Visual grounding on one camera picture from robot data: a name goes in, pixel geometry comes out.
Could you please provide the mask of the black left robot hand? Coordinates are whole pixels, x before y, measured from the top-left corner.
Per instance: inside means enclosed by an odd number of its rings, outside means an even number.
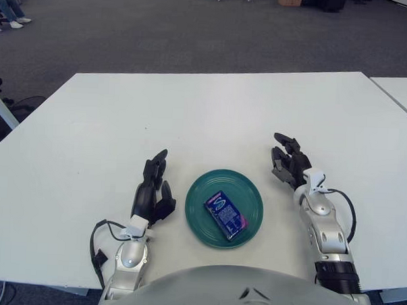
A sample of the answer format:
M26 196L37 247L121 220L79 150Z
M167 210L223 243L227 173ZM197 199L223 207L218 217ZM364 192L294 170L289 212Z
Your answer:
M138 185L134 197L130 216L136 215L145 219L147 227L153 226L158 220L166 219L176 207L169 183L163 179L167 152L167 149L163 149L153 159L146 160L144 180Z

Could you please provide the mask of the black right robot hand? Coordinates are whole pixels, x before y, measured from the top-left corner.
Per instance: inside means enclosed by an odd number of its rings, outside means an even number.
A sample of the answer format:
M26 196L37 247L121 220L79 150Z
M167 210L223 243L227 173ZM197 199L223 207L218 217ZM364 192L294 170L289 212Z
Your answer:
M278 146L272 148L272 173L296 190L306 183L303 171L310 169L312 165L295 138L289 138L280 133L274 133L274 138L285 148L285 151Z

